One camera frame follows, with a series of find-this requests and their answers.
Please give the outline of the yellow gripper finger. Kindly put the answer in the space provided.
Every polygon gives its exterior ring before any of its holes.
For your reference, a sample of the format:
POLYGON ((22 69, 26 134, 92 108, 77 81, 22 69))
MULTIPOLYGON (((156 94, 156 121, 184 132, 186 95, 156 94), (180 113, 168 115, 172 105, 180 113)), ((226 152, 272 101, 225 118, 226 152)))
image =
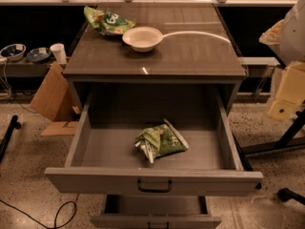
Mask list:
POLYGON ((282 72, 279 87, 267 116, 287 120, 305 101, 305 63, 293 61, 282 72))

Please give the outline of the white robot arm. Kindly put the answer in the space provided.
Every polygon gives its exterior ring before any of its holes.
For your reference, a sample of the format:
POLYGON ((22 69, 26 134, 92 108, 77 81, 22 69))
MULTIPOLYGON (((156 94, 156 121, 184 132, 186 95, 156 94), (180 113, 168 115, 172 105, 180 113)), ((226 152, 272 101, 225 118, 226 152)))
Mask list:
POLYGON ((298 0, 285 18, 259 37, 284 63, 279 86, 267 116, 288 119, 305 100, 305 0, 298 0))

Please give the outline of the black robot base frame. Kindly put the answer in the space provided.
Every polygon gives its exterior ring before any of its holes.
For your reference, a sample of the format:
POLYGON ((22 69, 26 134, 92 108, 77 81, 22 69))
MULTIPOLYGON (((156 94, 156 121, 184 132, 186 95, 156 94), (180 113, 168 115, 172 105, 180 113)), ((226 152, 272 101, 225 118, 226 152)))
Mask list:
POLYGON ((305 137, 296 137, 296 135, 305 126, 305 109, 297 111, 296 119, 285 134, 275 142, 257 144, 253 146, 241 147, 244 155, 253 155, 263 152, 277 151, 285 148, 305 145, 305 137))

